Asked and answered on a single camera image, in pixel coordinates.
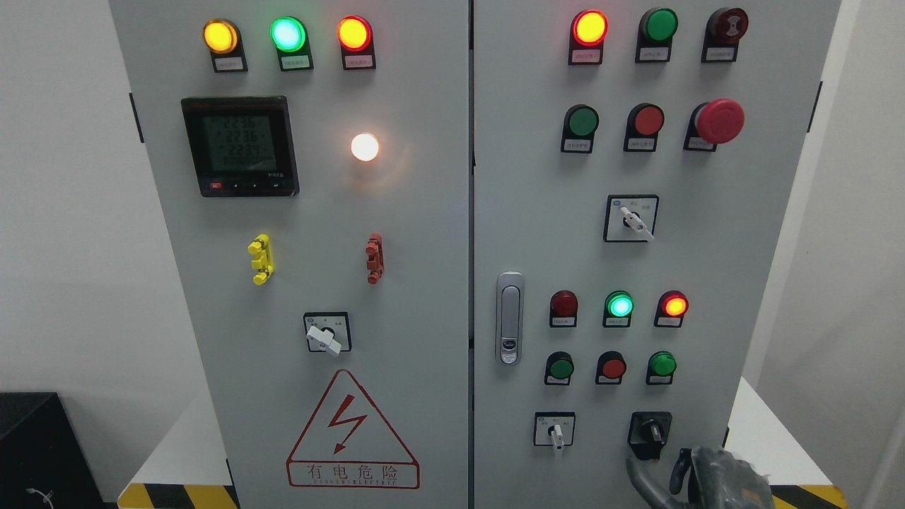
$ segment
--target digital power meter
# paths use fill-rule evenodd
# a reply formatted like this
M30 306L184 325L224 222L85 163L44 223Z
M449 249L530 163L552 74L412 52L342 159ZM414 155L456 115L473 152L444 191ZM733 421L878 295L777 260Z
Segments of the digital power meter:
M299 193L284 96L182 100L203 197L291 197Z

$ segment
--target yellow indicator light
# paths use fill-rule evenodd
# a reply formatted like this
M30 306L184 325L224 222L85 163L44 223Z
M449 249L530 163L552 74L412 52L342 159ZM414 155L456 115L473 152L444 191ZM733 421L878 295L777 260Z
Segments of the yellow indicator light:
M572 22L572 36L583 46L596 46L606 37L609 23L600 11L584 11Z
M363 132L352 139L352 155L359 161L368 162L377 157L379 151L380 143L369 132Z
M347 50L361 51L371 43L371 25L361 16L346 16L337 25L337 39Z
M232 53L239 44L239 33L228 20L212 19L205 24L205 44L218 54Z

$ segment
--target green push button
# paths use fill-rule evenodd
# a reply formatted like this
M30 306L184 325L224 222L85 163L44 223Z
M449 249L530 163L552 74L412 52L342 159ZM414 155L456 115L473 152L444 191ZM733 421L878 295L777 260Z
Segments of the green push button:
M557 380L564 380L572 376L575 372L575 366L572 362L560 359L550 364L550 376Z
M662 351L651 357L651 371L658 377L668 377L676 372L676 359L668 351Z
M644 36L655 43L662 43L676 34L679 17L671 9L656 9L647 15Z
M576 136L587 136L597 129L597 113L588 107L578 108L568 118L568 128Z

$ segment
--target danger sign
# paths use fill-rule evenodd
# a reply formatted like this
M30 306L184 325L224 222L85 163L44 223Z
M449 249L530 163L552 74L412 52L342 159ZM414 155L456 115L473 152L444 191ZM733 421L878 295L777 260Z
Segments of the danger sign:
M337 370L286 460L297 487L418 489L421 467L348 370Z

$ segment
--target lcd display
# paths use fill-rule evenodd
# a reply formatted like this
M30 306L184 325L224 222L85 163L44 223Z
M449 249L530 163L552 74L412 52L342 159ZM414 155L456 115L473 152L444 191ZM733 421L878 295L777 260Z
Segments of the lcd display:
M214 172L277 170L269 117L205 116L202 123Z

